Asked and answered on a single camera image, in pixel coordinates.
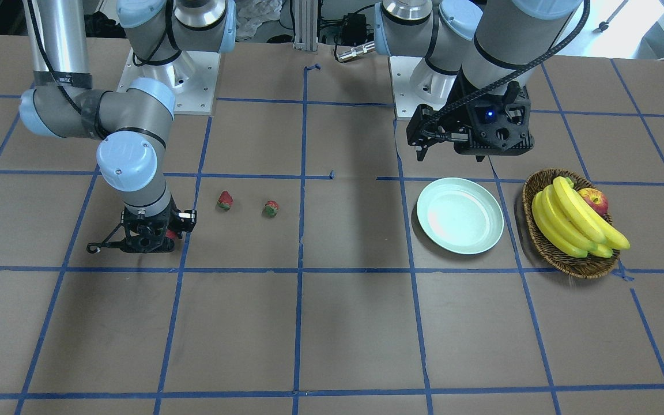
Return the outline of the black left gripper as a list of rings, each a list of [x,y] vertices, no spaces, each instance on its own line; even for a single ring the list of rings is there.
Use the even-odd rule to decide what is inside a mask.
[[[475,157],[518,156],[534,147],[531,100],[526,87],[510,81],[505,93],[485,93],[454,111],[454,131],[467,140],[454,142],[455,152]]]

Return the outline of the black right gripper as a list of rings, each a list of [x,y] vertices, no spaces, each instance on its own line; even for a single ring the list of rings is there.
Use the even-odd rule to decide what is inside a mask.
[[[168,236],[171,210],[154,216],[134,214],[125,209],[122,212],[120,225],[126,236],[119,242],[119,249],[126,253],[169,253],[173,252],[176,243]]]

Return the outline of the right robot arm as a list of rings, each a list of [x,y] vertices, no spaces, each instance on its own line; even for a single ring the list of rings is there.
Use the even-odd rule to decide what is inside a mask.
[[[173,251],[191,233],[196,211],[176,207],[163,174],[176,98],[200,89],[203,79],[191,52],[232,51],[233,1],[119,1],[119,24],[140,75],[122,92],[95,89],[79,1],[25,1],[35,86],[21,95],[19,115],[37,135],[97,140],[97,165],[122,197],[116,229],[124,238],[87,246],[126,253]]]

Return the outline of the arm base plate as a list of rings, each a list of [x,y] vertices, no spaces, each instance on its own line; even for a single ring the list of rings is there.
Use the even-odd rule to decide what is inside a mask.
[[[420,104],[439,110],[445,105],[463,63],[464,53],[443,56],[394,55],[389,58],[397,120],[410,120]]]
[[[223,55],[216,52],[184,51],[173,62],[162,66],[136,66],[130,50],[116,91],[124,92],[137,78],[154,78],[171,87],[176,115],[207,115],[214,112],[216,87]]]

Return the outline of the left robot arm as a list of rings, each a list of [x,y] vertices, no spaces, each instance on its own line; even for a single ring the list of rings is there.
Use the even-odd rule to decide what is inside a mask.
[[[417,160],[450,142],[481,161],[534,147],[526,84],[537,66],[577,37],[588,1],[381,1],[375,4],[376,52],[422,58],[453,76],[442,108],[420,103],[406,137]]]

